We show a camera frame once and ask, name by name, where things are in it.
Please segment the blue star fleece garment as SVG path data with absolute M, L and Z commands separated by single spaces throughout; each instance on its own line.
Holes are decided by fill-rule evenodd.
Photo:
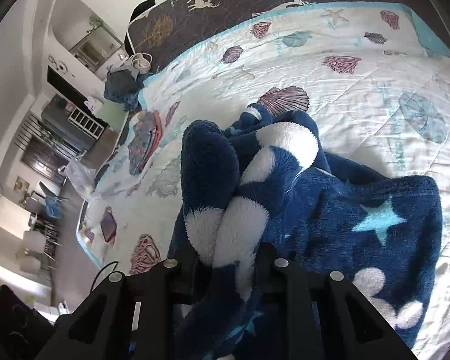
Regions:
M 190 245 L 212 273 L 176 329 L 177 359 L 284 357 L 278 310 L 258 283 L 263 244 L 309 272 L 341 272 L 415 344 L 441 246 L 433 178 L 388 178 L 327 153 L 307 113 L 254 104 L 227 129 L 185 129 L 180 183 L 169 250 Z

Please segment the dark blue clothes pile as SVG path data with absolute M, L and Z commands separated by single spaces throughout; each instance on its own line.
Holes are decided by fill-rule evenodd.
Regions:
M 106 76 L 104 98 L 122 104 L 125 111 L 134 111 L 139 103 L 140 91 L 145 88 L 145 80 L 152 73 L 133 76 L 130 70 L 108 72 Z

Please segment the clear plastic bag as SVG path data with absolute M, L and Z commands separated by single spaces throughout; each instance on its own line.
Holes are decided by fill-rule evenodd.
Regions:
M 68 162 L 63 173 L 70 181 L 77 194 L 83 200 L 89 201 L 95 192 L 95 169 L 92 169 L 82 163 L 84 154 L 79 154 Z

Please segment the white slatted crate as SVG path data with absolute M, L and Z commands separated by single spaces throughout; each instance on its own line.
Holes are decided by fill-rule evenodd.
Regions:
M 92 118 L 77 107 L 71 111 L 68 120 L 72 125 L 76 126 L 95 141 L 101 137 L 106 127 L 106 125 L 101 123 L 98 119 Z

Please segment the white seashell print quilt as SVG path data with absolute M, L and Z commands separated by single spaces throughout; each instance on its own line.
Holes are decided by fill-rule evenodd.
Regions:
M 181 137 L 195 119 L 226 128 L 250 104 L 307 110 L 322 147 L 388 177 L 439 189 L 442 233 L 413 350 L 450 347 L 450 50 L 410 8 L 331 2 L 272 10 L 212 36 L 149 77 L 141 112 L 97 177 L 77 240 L 97 266 L 133 272 L 167 252 L 181 206 Z

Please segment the white strappy bag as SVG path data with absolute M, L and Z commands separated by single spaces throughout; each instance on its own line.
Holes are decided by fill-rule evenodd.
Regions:
M 148 73 L 151 69 L 153 56 L 148 53 L 136 53 L 125 64 L 136 69 L 140 74 Z

